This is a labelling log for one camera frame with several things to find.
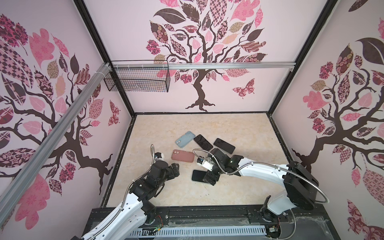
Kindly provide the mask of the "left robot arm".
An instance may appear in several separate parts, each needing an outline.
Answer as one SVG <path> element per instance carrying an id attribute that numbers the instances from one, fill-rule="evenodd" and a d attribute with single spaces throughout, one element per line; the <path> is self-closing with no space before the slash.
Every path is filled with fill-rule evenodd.
<path id="1" fill-rule="evenodd" d="M 148 172 L 134 181 L 127 189 L 123 201 L 97 226 L 74 240 L 124 240 L 144 224 L 156 218 L 157 207 L 150 200 L 159 195 L 166 181 L 180 175 L 180 165 L 155 161 Z"/>

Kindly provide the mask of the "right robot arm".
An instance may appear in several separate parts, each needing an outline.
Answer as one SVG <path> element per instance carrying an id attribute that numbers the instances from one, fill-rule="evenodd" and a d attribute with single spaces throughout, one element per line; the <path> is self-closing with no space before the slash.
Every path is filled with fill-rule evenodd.
<path id="1" fill-rule="evenodd" d="M 220 175 L 255 177 L 280 185 L 284 190 L 267 196 L 261 207 L 266 222 L 276 222 L 283 212 L 299 208 L 312 211 L 315 208 L 319 182 L 298 162 L 275 165 L 252 161 L 240 155 L 231 157 L 219 149 L 213 149 L 206 157 L 198 157 L 197 164 L 207 169 L 203 181 L 215 185 Z"/>

